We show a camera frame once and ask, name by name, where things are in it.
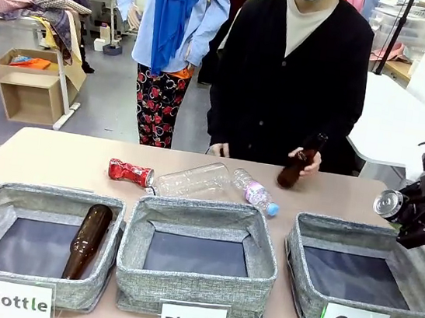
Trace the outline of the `person's left hand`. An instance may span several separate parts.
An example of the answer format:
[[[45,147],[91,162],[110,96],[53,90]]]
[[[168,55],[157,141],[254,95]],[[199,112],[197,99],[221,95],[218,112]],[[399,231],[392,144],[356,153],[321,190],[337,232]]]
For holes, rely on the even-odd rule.
[[[302,147],[298,147],[294,151],[289,152],[288,156],[290,158],[294,158],[295,156],[298,156],[298,154],[301,152],[304,154],[307,151],[304,150]],[[317,152],[314,154],[313,157],[307,156],[307,161],[308,164],[304,166],[303,169],[300,169],[298,172],[300,178],[315,175],[319,171],[319,167],[321,166],[322,162],[321,153]]]

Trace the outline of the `person's right hand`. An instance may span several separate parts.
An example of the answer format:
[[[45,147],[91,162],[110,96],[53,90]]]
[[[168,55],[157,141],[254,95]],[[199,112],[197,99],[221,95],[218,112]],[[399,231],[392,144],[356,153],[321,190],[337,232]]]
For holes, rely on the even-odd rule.
[[[213,156],[229,158],[229,144],[225,142],[212,144],[208,149],[208,153]]]

